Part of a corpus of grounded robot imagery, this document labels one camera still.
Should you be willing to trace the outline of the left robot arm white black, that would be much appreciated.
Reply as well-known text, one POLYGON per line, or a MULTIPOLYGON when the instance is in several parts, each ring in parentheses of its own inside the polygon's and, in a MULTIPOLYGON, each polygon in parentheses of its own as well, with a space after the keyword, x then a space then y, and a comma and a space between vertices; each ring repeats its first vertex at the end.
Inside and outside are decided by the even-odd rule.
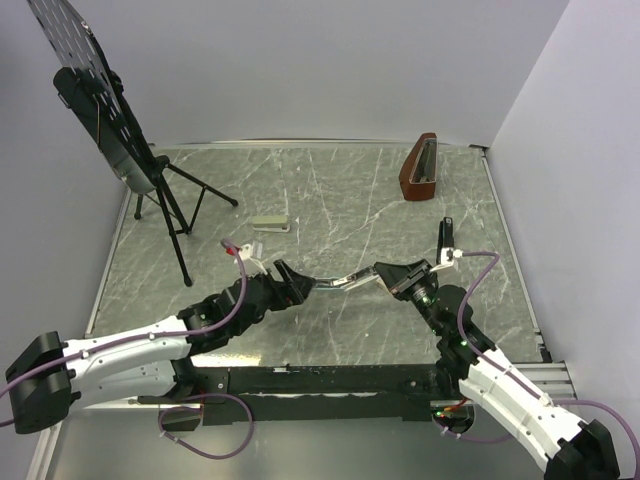
POLYGON ((316 279, 284 261, 271 272, 241 276, 232 286, 178 314, 134 330, 85 340, 37 336, 5 372, 18 434, 44 430, 71 412, 131 396, 192 398, 198 387, 193 356, 225 347, 269 311, 303 304, 316 279))

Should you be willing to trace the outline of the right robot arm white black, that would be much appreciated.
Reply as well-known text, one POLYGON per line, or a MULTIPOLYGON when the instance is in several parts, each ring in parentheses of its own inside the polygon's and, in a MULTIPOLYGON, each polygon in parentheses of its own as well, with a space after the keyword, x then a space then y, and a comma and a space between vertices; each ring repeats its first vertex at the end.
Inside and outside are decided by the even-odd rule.
POLYGON ((522 374, 472 321, 472 291, 441 285, 426 261, 374 269, 391 295, 412 303, 438 337, 438 390, 480 406, 527 451, 546 479, 617 479, 612 436, 567 410, 522 374))

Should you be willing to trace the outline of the blue stapler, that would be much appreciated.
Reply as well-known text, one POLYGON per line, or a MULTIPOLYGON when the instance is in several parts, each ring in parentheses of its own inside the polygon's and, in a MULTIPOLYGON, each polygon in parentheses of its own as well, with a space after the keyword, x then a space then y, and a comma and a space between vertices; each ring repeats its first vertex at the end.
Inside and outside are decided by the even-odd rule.
POLYGON ((318 291, 351 291, 368 284, 376 284, 383 287, 381 277, 373 265, 341 277, 316 277, 313 289, 318 291))

